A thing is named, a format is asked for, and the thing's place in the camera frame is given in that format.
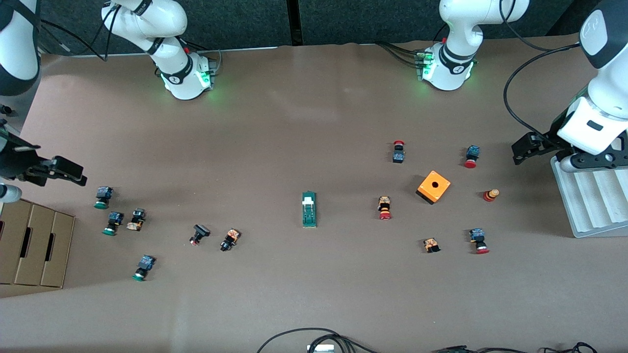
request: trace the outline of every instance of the orange box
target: orange box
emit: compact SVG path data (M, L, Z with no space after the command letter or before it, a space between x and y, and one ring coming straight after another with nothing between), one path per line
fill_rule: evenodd
M430 205L433 205L440 200L445 190L451 184L449 180L443 178L437 172L431 171L427 178L423 180L423 183L416 189L416 194L423 197Z

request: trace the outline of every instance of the beige panel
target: beige panel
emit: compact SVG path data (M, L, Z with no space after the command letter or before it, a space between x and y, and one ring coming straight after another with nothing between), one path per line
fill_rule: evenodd
M58 290L55 287L42 286L21 286L21 285L0 285L0 298L8 298L10 296L27 295L41 293L44 291Z
M52 225L52 233L55 237L50 261L46 261L44 264L43 275L41 276L42 286L58 288L63 286L73 226L74 217L59 212L55 213L55 223Z
M15 278L30 212L31 204L24 200L3 205L0 215L4 222L0 236L0 283L12 283Z
M19 259L15 283L19 285L39 285L46 259L46 249L50 230L55 219L55 211L33 205L28 227L32 228L30 244L25 258Z

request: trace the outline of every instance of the teal rectangular object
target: teal rectangular object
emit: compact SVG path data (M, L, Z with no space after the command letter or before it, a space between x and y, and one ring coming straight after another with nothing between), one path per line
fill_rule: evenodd
M316 194L311 191L303 193L303 228L316 227Z

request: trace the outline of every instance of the red cap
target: red cap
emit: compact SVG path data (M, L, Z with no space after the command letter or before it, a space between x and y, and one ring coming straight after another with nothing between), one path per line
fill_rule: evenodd
M495 199L494 199L494 198L490 198L490 197L489 197L489 192L488 192L488 191L484 192L484 194L483 194L482 198L483 198L483 199L484 199L484 201L486 201L486 202L493 202L493 201L495 201Z

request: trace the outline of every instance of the orange and black toy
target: orange and black toy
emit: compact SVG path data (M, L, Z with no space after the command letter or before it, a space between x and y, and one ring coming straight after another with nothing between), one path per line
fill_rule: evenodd
M482 197L484 198L484 201L486 201L486 202L493 202L493 201L495 201L497 196L499 196L499 190L498 189L493 189L493 190L489 190L489 191L484 192Z
M445 190L451 184L449 180L443 178L437 172L431 171L428 177L416 189L416 194L423 197L430 205L433 205L441 199Z
M379 205L377 206L377 210L379 211L379 219L388 220L392 218L390 209L391 198L388 196L380 196Z

